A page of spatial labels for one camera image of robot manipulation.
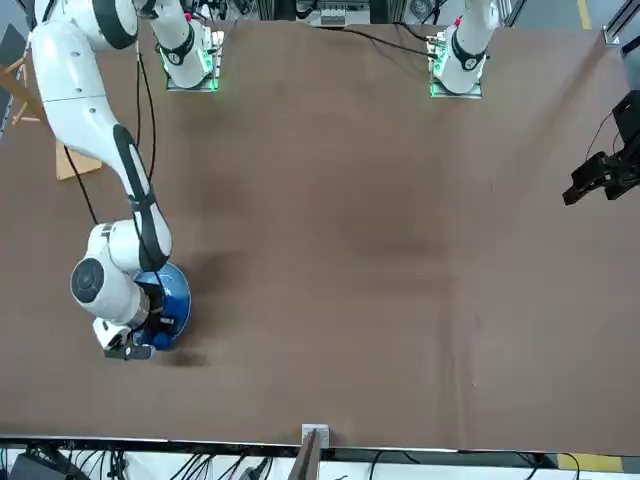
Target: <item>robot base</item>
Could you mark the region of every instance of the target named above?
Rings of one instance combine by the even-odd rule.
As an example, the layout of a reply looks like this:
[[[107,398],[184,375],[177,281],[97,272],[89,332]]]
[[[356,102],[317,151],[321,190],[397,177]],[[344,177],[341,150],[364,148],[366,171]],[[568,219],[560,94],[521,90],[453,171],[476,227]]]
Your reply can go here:
[[[160,53],[165,65],[165,72],[167,73],[166,89],[168,92],[215,92],[218,90],[220,82],[220,65],[222,64],[222,46],[224,45],[224,32],[221,30],[210,32],[209,29],[206,29],[205,32],[210,34],[211,41],[206,43],[209,48],[206,51],[200,51],[199,55],[205,71],[209,73],[207,73],[204,79],[195,87],[181,88],[176,85],[169,75],[166,63],[167,59],[165,59],[162,53]]]
[[[483,59],[471,72],[462,70],[460,62],[453,56],[449,46],[450,37],[455,29],[455,26],[451,26],[443,32],[438,32],[427,42],[427,51],[438,57],[437,59],[429,59],[429,94],[433,98],[482,98],[480,77],[485,60]],[[443,81],[445,75],[450,82],[450,87],[455,86],[458,91],[454,92],[447,88]]]

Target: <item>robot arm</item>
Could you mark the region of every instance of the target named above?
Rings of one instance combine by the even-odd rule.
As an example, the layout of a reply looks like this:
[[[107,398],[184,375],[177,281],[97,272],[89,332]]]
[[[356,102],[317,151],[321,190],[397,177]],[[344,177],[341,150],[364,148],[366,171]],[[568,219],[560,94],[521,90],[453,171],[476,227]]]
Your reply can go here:
[[[495,0],[465,0],[465,14],[444,32],[441,68],[435,76],[452,93],[465,94],[480,81],[487,46],[500,24]]]
[[[149,319],[162,291],[143,288],[131,275],[157,271],[167,262],[171,234],[135,142],[111,111],[94,53],[135,42],[137,13],[130,0],[53,2],[36,2],[38,18],[48,14],[31,37],[47,119],[63,144],[116,172],[133,212],[132,219],[93,228],[84,258],[73,270],[71,291],[97,317],[94,332],[107,355],[149,358],[153,347],[133,345],[130,333]],[[179,1],[149,0],[144,9],[162,48],[178,52],[168,67],[173,80],[184,87],[203,80],[207,72],[198,60],[196,29],[187,23]]]

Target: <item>brown table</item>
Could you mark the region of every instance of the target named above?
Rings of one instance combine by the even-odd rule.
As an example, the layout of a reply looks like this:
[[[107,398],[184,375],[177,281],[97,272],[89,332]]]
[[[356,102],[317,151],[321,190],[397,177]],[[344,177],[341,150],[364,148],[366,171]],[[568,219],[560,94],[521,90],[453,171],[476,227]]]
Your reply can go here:
[[[44,129],[8,130],[0,430],[295,443],[317,422],[342,446],[637,454],[640,193],[561,198],[627,88],[600,37],[500,30],[472,101],[431,99],[421,57],[280,22],[238,25],[216,94],[166,93],[147,32],[192,323],[174,354],[102,356],[69,294],[78,186]],[[132,52],[101,65],[133,131]],[[85,182],[127,216],[112,172]]]

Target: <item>black cable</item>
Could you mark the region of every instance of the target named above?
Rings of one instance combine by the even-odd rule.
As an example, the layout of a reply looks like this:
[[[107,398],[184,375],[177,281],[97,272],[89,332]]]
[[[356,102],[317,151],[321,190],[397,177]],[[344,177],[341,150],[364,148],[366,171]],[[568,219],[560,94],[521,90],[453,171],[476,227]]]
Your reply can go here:
[[[407,25],[404,22],[393,22],[393,24],[404,28],[407,32],[411,34],[412,37],[417,38],[422,42],[426,42],[428,40],[427,37],[423,37],[422,35],[420,35],[418,32],[416,32],[413,28],[411,28],[409,25]]]
[[[156,168],[156,112],[153,108],[153,98],[151,96],[151,88],[149,87],[149,79],[147,78],[147,69],[144,67],[144,61],[142,60],[142,54],[140,54],[140,67],[142,68],[142,77],[144,78],[144,86],[147,89],[147,98],[149,99],[149,110],[151,111],[151,167],[149,168],[149,176],[147,179],[151,182],[153,178],[153,171]]]
[[[97,450],[94,450],[94,451],[93,451],[93,452],[91,452],[89,455],[87,455],[87,458],[85,458],[85,459],[82,461],[82,464],[81,464],[78,468],[82,471],[82,469],[83,469],[83,468],[84,468],[84,466],[87,464],[87,462],[89,461],[89,459],[90,459],[91,457],[93,457],[96,453],[98,453],[98,451],[97,451]]]
[[[600,126],[598,127],[598,131],[596,132],[595,136],[593,137],[593,140],[591,140],[591,144],[589,145],[589,149],[587,150],[587,154],[584,157],[584,161],[586,162],[587,160],[589,160],[589,154],[591,153],[591,147],[593,147],[593,144],[596,142],[596,138],[598,138],[598,134],[600,133],[600,130],[602,130],[602,127],[604,126],[605,122],[607,120],[609,120],[609,118],[611,117],[611,115],[613,115],[613,112],[609,113],[609,115],[607,115],[606,117],[604,117],[604,120],[602,120],[602,122],[600,123]]]
[[[538,467],[537,466],[533,467],[533,470],[531,470],[531,473],[529,474],[529,476],[527,476],[526,480],[531,480],[537,471],[538,471]]]
[[[240,455],[240,458],[233,465],[227,468],[224,471],[224,473],[218,477],[218,480],[222,480],[224,477],[227,476],[227,473],[229,472],[231,472],[231,475],[229,475],[229,480],[231,480],[233,478],[233,475],[235,475],[236,471],[238,470],[238,467],[240,466],[240,464],[242,463],[242,461],[246,456],[247,456],[247,453],[242,452],[242,454]]]
[[[611,148],[612,148],[612,150],[613,150],[613,152],[612,152],[612,154],[613,154],[613,155],[615,155],[615,154],[616,154],[616,140],[617,140],[618,138],[620,138],[620,132],[616,133],[616,136],[615,136],[615,137],[613,137],[613,144],[612,144],[612,147],[611,147]]]
[[[434,25],[437,25],[438,20],[440,20],[440,8],[442,8],[442,5],[444,5],[444,2],[440,3],[440,0],[436,0],[436,5],[433,8],[433,24]]]
[[[185,480],[196,480],[197,478],[200,477],[200,474],[202,472],[204,472],[204,469],[207,468],[209,466],[209,463],[211,463],[211,460],[213,460],[213,457],[215,457],[215,455],[209,455],[207,458],[205,458],[200,465],[198,465],[195,470],[193,472],[191,472],[191,474],[189,474],[189,476],[187,477],[186,474],[183,477]]]
[[[271,457],[271,461],[269,462],[269,466],[267,467],[267,473],[264,474],[264,480],[267,480],[269,478],[269,474],[271,473],[271,467],[273,467],[274,461],[275,461],[275,458]]]
[[[384,450],[380,450],[376,453],[375,457],[373,457],[373,461],[371,462],[371,471],[369,472],[369,480],[373,480],[373,471],[376,469],[376,463],[380,460],[380,457],[384,453]]]
[[[406,52],[415,53],[416,55],[422,55],[423,57],[429,57],[433,59],[437,59],[438,56],[434,53],[422,52],[420,50],[416,50],[413,48],[405,47],[403,45],[398,45],[397,43],[389,42],[387,40],[383,40],[382,38],[374,37],[373,35],[369,35],[368,33],[361,32],[359,30],[352,30],[350,28],[342,28],[342,27],[317,27],[322,28],[323,30],[333,30],[335,32],[347,32],[353,33],[355,35],[360,35],[361,37],[368,38],[369,40],[373,40],[374,42],[382,43],[384,45],[388,45],[393,48],[398,48],[400,50],[404,50]]]
[[[107,451],[105,450],[102,453],[102,458],[100,459],[100,476],[98,477],[100,480],[102,480],[102,468],[104,467],[104,457],[107,456]]]
[[[567,457],[573,458],[573,461],[576,462],[576,480],[580,480],[580,464],[578,463],[578,459],[570,453],[561,453],[560,455],[566,455]]]
[[[527,465],[529,465],[530,467],[533,468],[533,467],[536,466],[535,462],[533,462],[533,461],[531,461],[531,459],[525,457],[526,454],[520,453],[520,452],[516,452],[516,455],[518,455],[522,460],[524,460],[527,463]]]
[[[400,453],[402,453],[405,457],[407,457],[411,463],[415,463],[416,465],[420,465],[420,462],[418,460],[416,460],[414,457],[412,457],[411,455],[409,455],[407,452],[400,452]]]
[[[136,219],[136,214],[132,211],[131,215],[133,216],[133,226],[136,229],[136,235],[138,236],[138,241],[140,242],[140,245],[142,245],[142,249],[144,250],[144,254],[147,256],[147,260],[149,261],[149,263],[153,264],[153,262],[151,261],[151,255],[149,254],[149,250],[147,250],[147,244],[144,243],[144,240],[142,239],[142,234],[140,233],[140,227],[138,226],[138,220]],[[162,284],[160,275],[158,275],[157,270],[153,270],[153,274],[155,275],[158,285],[162,290],[162,297],[164,298],[164,285]]]
[[[51,15],[51,10],[53,10],[55,4],[56,0],[49,0],[49,3],[47,3],[47,7],[44,9],[44,15],[42,15],[42,22],[46,22],[47,20],[49,20],[49,15]]]
[[[176,478],[178,478],[178,475],[180,475],[180,474],[182,473],[182,471],[183,471],[185,468],[187,468],[187,466],[188,466],[191,462],[193,462],[196,458],[197,458],[197,455],[195,455],[195,454],[194,454],[194,455],[191,455],[191,458],[190,458],[189,460],[187,460],[187,461],[182,465],[182,467],[180,467],[180,469],[179,469],[176,473],[174,473],[174,474],[171,476],[171,478],[170,478],[169,480],[176,480]]]
[[[96,466],[98,465],[98,462],[100,462],[100,459],[103,458],[104,456],[107,454],[107,451],[103,451],[100,456],[97,458],[97,460],[94,462],[93,467],[91,467],[91,470],[89,470],[89,474],[87,475],[88,477],[91,477],[91,474],[93,473],[93,471],[95,470]]]
[[[91,205],[91,200],[89,200],[89,194],[87,194],[87,189],[84,187],[84,182],[82,178],[80,178],[80,174],[78,173],[78,169],[76,165],[71,160],[71,154],[69,153],[69,149],[67,146],[64,146],[64,153],[67,154],[67,160],[69,160],[69,165],[71,165],[71,170],[76,175],[76,179],[78,180],[78,185],[80,185],[80,190],[82,190],[82,195],[84,195],[84,201],[87,203],[87,208],[89,209],[89,213],[91,214],[91,219],[95,225],[98,224],[98,218],[96,217],[96,212],[93,210],[93,205]]]
[[[67,457],[67,466],[64,469],[64,476],[67,476],[67,473],[69,473],[69,467],[71,466],[71,458],[73,457],[73,443],[71,444],[70,448],[69,448],[69,456]]]
[[[320,3],[320,0],[313,0],[309,8],[303,10],[302,12],[298,11],[298,9],[296,8],[296,17],[298,17],[300,20],[306,19],[314,10],[318,8],[318,3]]]
[[[140,61],[142,54],[136,52],[136,148],[140,147],[142,136],[142,115],[140,114]]]
[[[203,455],[204,454],[202,454],[202,453],[199,453],[199,454],[196,455],[196,458],[195,458],[194,462],[191,465],[189,465],[189,468],[187,468],[185,470],[184,474],[181,477],[181,480],[185,480],[187,478],[187,475],[189,476],[188,478],[191,478],[191,474],[193,473],[191,471],[191,469],[194,469],[193,471],[195,472],[195,470],[200,466],[200,464],[198,464],[198,462],[203,457]]]

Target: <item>metal bracket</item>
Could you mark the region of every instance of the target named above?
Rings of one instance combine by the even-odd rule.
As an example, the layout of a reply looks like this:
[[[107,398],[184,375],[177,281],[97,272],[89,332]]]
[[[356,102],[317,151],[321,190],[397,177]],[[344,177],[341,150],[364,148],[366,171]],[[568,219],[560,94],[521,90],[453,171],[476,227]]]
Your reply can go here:
[[[320,438],[320,448],[329,448],[329,425],[324,423],[303,423],[302,442],[304,443],[305,437],[314,430]]]

